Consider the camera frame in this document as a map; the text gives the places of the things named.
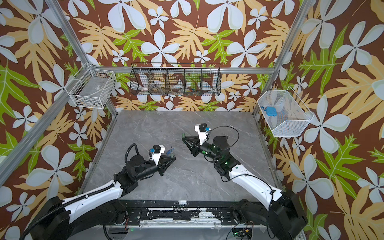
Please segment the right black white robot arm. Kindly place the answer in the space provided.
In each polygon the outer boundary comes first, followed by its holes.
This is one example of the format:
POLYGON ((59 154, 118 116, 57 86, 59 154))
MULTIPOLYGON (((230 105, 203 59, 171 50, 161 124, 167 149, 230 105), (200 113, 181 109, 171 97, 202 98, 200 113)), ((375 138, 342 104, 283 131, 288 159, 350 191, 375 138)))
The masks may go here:
POLYGON ((233 206, 237 223, 264 225, 278 240, 293 240, 308 223, 298 196, 275 188, 253 175, 230 153, 227 136, 216 136, 210 144, 198 136, 184 136, 183 143, 196 157, 203 154, 213 160, 215 170, 228 182, 234 182, 254 196, 258 203, 241 200, 233 206))

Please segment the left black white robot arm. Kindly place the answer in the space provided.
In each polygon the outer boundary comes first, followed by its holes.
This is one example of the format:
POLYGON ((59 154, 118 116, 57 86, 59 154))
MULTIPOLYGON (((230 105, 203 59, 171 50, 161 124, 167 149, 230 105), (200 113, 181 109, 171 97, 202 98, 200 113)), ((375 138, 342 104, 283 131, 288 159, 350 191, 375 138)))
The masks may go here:
POLYGON ((151 178, 154 173, 163 176, 176 160, 174 149, 166 151, 163 145, 153 145, 149 160, 139 152, 129 158, 131 149, 137 148, 136 144, 129 146, 124 156, 125 166, 106 184, 72 198, 49 200, 20 239, 30 236, 33 240, 66 240, 95 225, 123 222, 127 210, 119 198, 137 188, 140 180, 151 178))

